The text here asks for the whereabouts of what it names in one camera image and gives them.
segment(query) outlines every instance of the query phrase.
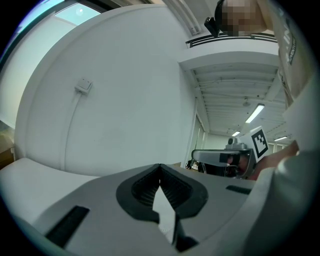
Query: window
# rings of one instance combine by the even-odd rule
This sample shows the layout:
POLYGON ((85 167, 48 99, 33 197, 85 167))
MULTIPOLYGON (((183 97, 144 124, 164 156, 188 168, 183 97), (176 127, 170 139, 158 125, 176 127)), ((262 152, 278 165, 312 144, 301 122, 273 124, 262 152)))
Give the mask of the window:
POLYGON ((78 26, 99 14, 100 12, 91 9, 90 7, 87 7, 81 3, 76 3, 58 12, 55 16, 78 26))
POLYGON ((277 145, 276 146, 276 152, 281 151, 283 148, 283 145, 277 145))
POLYGON ((16 31, 19 34, 26 26, 28 26, 35 18, 49 10, 51 7, 62 3, 64 0, 43 0, 36 5, 25 18, 22 20, 16 31))
POLYGON ((274 152, 274 146, 275 146, 274 144, 270 144, 270 143, 268 144, 268 151, 266 153, 267 156, 274 152))

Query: cable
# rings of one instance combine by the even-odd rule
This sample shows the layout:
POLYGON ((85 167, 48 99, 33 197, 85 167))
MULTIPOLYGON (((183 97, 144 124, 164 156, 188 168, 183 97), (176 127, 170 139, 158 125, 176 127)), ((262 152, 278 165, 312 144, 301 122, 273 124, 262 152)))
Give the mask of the cable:
POLYGON ((77 91, 76 94, 73 96, 71 106, 67 112, 65 121, 64 121, 64 127, 61 134, 61 143, 60 143, 60 170, 65 171, 66 169, 66 148, 67 148, 67 140, 68 140, 68 134, 72 122, 72 118, 74 116, 74 113, 76 111, 78 102, 82 96, 82 93, 80 91, 77 91))

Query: black slot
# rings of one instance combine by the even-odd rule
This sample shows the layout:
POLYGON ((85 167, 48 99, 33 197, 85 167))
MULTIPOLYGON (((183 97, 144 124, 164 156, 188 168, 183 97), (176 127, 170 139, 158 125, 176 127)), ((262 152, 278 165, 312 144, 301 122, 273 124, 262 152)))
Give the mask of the black slot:
POLYGON ((197 240, 193 239, 190 236, 186 236, 185 231, 181 225, 179 216, 175 215, 175 225, 174 225, 172 245, 175 246, 175 248, 179 252, 183 252, 198 244, 199 242, 197 240))
POLYGON ((64 247, 80 223, 88 214, 89 209, 75 206, 45 236, 57 246, 64 247))
POLYGON ((231 191, 234 191, 234 192, 237 192, 237 193, 245 194, 245 195, 249 195, 250 192, 251 192, 250 188, 245 188, 245 187, 240 187, 240 186, 233 186, 233 185, 227 186, 225 189, 226 190, 231 190, 231 191))
POLYGON ((123 181, 116 199, 131 217, 159 223, 159 214, 152 210, 159 186, 180 219, 196 216, 208 200, 205 186, 164 164, 123 181))

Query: gray panel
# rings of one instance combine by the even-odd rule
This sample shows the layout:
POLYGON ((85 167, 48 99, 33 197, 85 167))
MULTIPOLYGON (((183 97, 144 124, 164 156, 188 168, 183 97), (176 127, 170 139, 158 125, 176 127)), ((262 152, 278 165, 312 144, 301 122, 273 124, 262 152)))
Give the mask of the gray panel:
POLYGON ((75 256, 73 253, 67 252, 50 242, 47 238, 41 235, 34 227, 25 220, 12 216, 16 224, 19 226, 23 234, 33 243, 39 250, 48 256, 75 256))
POLYGON ((197 241, 203 241, 217 232, 239 211, 246 201, 247 194, 227 190, 227 186, 233 185, 252 189, 256 183, 253 180, 208 175, 200 172, 186 171, 173 165, 168 166, 200 182, 208 191, 208 201, 198 215, 181 220, 185 234, 197 241))
POLYGON ((237 150, 202 149, 202 150, 194 150, 192 152, 192 158, 204 164, 226 167, 228 166, 226 162, 220 162, 221 154, 236 155, 240 153, 241 152, 237 150))
POLYGON ((320 151, 301 152, 260 173, 243 206, 184 256, 260 256, 270 253, 302 220, 320 180, 320 151))
POLYGON ((119 184, 152 167, 135 168, 87 182, 48 208, 34 227, 45 235, 74 206, 90 209, 65 249, 77 255, 170 255, 175 249, 158 224, 129 216, 118 204, 119 184))

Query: white machine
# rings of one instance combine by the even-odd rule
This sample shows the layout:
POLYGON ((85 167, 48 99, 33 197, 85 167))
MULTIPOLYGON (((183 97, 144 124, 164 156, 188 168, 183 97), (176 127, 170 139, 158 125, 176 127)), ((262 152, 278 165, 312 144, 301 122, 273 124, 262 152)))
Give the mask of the white machine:
POLYGON ((238 179, 246 179, 253 175, 257 163, 267 154, 268 141, 262 126, 250 130, 234 141, 229 139, 229 144, 223 150, 194 150, 192 158, 203 164, 219 167, 237 167, 241 156, 247 158, 247 166, 244 171, 236 171, 238 179))

